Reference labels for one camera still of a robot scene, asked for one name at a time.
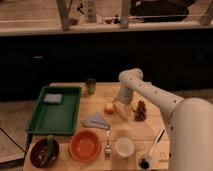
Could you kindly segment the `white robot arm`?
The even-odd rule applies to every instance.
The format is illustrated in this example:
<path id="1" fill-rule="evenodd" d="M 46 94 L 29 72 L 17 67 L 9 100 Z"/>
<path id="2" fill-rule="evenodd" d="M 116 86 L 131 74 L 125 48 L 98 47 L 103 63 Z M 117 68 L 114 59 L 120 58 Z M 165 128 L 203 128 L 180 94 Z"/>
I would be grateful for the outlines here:
<path id="1" fill-rule="evenodd" d="M 171 118 L 168 171 L 213 171 L 213 104 L 147 84 L 139 68 L 122 71 L 118 79 L 121 104 L 137 92 Z"/>

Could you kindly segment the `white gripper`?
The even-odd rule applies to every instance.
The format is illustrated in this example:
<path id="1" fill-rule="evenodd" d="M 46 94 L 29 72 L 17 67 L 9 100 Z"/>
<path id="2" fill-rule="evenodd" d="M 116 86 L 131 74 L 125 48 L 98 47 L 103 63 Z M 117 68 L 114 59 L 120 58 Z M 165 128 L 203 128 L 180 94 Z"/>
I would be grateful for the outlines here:
<path id="1" fill-rule="evenodd" d="M 117 94 L 117 100 L 115 101 L 116 112 L 120 117 L 126 121 L 129 117 L 129 104 L 133 99 L 133 91 L 123 85 L 120 86 L 120 89 Z"/>

